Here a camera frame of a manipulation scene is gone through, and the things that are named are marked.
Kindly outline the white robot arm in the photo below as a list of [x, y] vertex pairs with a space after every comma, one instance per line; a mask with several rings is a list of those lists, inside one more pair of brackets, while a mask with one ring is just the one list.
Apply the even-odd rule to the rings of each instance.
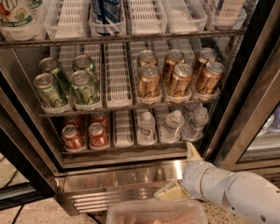
[[191, 142], [187, 143], [187, 149], [188, 163], [182, 176], [155, 192], [155, 199], [194, 198], [258, 224], [280, 224], [280, 188], [251, 172], [217, 168], [205, 161]]

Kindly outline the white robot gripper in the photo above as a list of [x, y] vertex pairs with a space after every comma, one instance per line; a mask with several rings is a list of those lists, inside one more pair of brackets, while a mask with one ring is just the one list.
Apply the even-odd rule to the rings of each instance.
[[190, 163], [182, 174], [182, 181], [177, 179], [169, 182], [154, 194], [154, 198], [158, 201], [178, 201], [186, 200], [190, 195], [217, 205], [229, 205], [225, 192], [233, 172], [203, 161], [191, 142], [187, 142], [187, 149], [187, 160]]

